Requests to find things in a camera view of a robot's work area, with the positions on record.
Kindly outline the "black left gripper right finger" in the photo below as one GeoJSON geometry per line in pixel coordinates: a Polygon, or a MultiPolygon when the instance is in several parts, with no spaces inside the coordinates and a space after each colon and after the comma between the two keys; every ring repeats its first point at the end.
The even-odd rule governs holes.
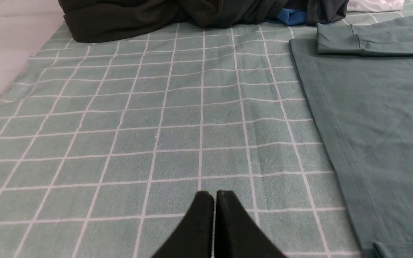
{"type": "Polygon", "coordinates": [[[215,258],[285,258],[251,219],[233,191],[217,191],[215,258]]]}

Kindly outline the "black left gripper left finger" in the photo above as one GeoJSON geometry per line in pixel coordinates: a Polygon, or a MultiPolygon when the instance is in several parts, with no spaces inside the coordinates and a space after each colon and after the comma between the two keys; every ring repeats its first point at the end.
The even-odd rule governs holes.
{"type": "Polygon", "coordinates": [[[214,198],[206,191],[195,194],[190,207],[154,258],[211,258],[214,198]]]}

